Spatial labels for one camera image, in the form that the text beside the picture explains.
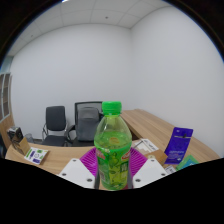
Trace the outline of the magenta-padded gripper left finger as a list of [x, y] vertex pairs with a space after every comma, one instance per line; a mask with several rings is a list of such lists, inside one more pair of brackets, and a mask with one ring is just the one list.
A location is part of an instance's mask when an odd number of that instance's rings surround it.
[[81, 158], [72, 158], [58, 176], [84, 188], [98, 189], [100, 177], [96, 149], [90, 149]]

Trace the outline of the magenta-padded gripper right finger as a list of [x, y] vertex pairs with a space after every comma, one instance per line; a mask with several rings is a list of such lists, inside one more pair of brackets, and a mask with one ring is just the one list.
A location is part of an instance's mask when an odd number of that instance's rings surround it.
[[141, 188], [167, 175], [166, 170], [155, 159], [147, 159], [137, 149], [130, 150], [127, 186]]

